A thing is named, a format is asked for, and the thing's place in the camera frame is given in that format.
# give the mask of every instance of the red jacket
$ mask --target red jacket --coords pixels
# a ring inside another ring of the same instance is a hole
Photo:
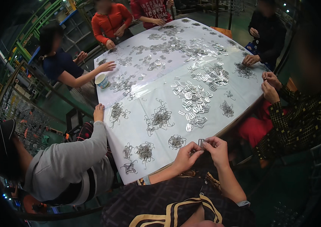
[[[172,21],[166,8],[167,0],[131,0],[130,7],[134,15],[134,19],[139,19],[141,16],[162,19],[166,23]],[[144,28],[150,29],[156,24],[143,22]]]
[[[106,45],[109,38],[115,38],[114,33],[125,23],[126,28],[129,27],[133,16],[131,16],[128,9],[120,3],[112,5],[109,14],[95,13],[91,24],[94,30],[94,36],[101,43]]]

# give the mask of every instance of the striped skirt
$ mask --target striped skirt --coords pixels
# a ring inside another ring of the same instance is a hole
[[[82,75],[85,74],[88,74],[86,70],[83,71]],[[72,88],[70,90],[70,93],[74,99],[81,103],[84,103],[93,110],[95,109],[95,106],[99,104],[94,78],[79,88]]]

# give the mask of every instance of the black jacket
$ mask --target black jacket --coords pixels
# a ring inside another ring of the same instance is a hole
[[[275,65],[276,59],[284,47],[287,32],[282,21],[276,15],[270,18],[264,17],[256,10],[251,17],[249,33],[250,28],[259,32],[259,37],[254,37],[253,44],[261,52],[259,54],[261,61]]]

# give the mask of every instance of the factory floor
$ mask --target factory floor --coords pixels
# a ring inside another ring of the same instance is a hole
[[[252,41],[252,37],[248,33],[248,25],[251,20],[253,8],[246,7],[246,12],[241,12],[240,15],[234,15],[232,18],[231,31],[233,39],[245,46],[248,42]],[[199,21],[208,26],[215,25],[215,16],[206,14],[203,12],[193,12],[178,16],[176,19],[188,17],[190,19]],[[219,16],[218,27],[228,28],[229,13],[221,12]],[[131,27],[133,34],[138,34],[145,29],[142,24]],[[290,33],[287,33],[285,42],[290,40]],[[90,71],[93,70],[93,58],[89,59],[83,68]],[[290,71],[286,66],[279,75],[279,78],[283,84],[287,83]],[[71,101],[75,102],[81,108],[83,108],[89,114],[92,111],[85,105],[76,102],[68,92],[66,86],[60,86],[58,91],[68,97]],[[51,112],[53,115],[58,116],[65,121],[65,115],[72,107],[65,103],[55,95],[45,99],[39,105]],[[53,123],[53,127],[57,127],[58,130],[65,131],[65,126],[60,123]],[[61,142],[61,136],[51,136],[50,143]],[[244,149],[245,153],[250,152],[250,148]],[[254,163],[254,166],[250,166],[244,169],[236,169],[234,173],[242,188],[244,189],[248,200],[251,202],[250,209],[256,216],[257,226],[273,226],[273,221],[280,221],[289,219],[289,216],[283,215],[286,212],[300,212],[304,209],[304,204],[309,197],[309,179],[311,171],[311,163],[299,163],[290,165],[290,163],[296,160],[304,160],[309,154],[307,152],[300,152],[295,155],[291,155],[284,158],[284,165],[281,160],[277,160],[274,164],[269,164],[266,168],[260,168],[258,160],[251,160],[250,163]],[[85,204],[86,208],[95,208],[100,203],[105,204],[117,191],[111,193],[104,193],[97,200],[93,199]],[[62,206],[58,208],[59,212],[71,212],[74,208],[71,206]],[[48,221],[48,222],[31,222],[31,226],[99,226],[100,212],[68,219],[61,221]]]

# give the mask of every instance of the paper cup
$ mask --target paper cup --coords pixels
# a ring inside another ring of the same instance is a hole
[[[109,86],[109,81],[105,74],[101,74],[95,79],[95,84],[97,84],[97,86],[100,88],[105,89],[107,86]]]

